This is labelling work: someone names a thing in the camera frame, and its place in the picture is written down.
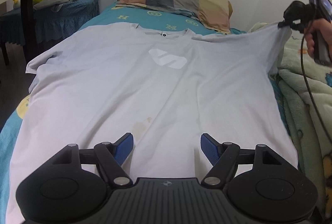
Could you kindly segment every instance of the blue gripper pad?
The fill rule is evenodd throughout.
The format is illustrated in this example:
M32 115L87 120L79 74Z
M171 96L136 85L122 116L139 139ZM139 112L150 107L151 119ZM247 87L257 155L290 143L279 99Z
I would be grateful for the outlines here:
M130 132L127 132L113 145L116 146L114 159L121 166L125 162L125 160L127 159L127 157L129 156L130 152L134 147L134 137Z
M221 144L207 133L202 134L200 137L200 148L212 165L215 165L220 158L218 154L219 145Z

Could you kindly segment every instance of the yellow circle print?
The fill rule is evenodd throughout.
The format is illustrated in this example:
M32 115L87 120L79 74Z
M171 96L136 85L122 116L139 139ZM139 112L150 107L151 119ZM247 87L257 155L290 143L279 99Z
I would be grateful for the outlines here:
M191 21L191 20L189 20L189 19L187 19L186 22L189 23L189 24L192 24L192 25L194 25L194 26L198 26L198 24L197 24L196 22Z
M147 13L148 13L149 15L161 16L161 13L156 12L156 11L148 11Z
M25 113L29 108L29 101L30 101L30 95L27 95L16 108L16 112L21 119L23 119Z

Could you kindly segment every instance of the finger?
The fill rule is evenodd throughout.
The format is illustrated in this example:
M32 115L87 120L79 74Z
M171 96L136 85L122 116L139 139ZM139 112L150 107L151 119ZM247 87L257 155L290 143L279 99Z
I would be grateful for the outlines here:
M304 30L304 33L305 34L313 33L316 30L320 29L326 22L327 21L324 18L314 20L312 23L309 23L308 26L310 26L310 27L306 28Z
M314 45L314 41L313 41L313 36L311 33L309 33L308 35L306 35L304 37L305 41L307 42L307 47L309 48L309 45L313 44Z
M311 33L308 33L308 34L306 34L305 35L305 40L308 42L308 41L310 41L310 40L313 40L313 35L311 34Z
M311 47L310 49L308 49L308 55L310 57L312 57L312 58L313 58L313 53L314 53L314 48L313 47Z

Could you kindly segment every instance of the human hand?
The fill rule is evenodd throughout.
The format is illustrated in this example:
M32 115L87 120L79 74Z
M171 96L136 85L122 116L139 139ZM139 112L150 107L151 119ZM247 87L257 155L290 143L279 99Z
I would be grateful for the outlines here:
M332 24L323 18L314 20L310 29L305 29L304 31L304 38L307 41L309 56L312 58L314 56L315 42L313 41L312 33L316 30L322 33L323 38L329 46L330 58L332 58Z

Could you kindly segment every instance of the screen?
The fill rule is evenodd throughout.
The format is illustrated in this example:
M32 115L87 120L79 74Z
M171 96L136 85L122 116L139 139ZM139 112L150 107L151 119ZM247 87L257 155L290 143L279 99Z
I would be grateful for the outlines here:
M329 0L321 0L321 3L330 16L332 16L332 4Z

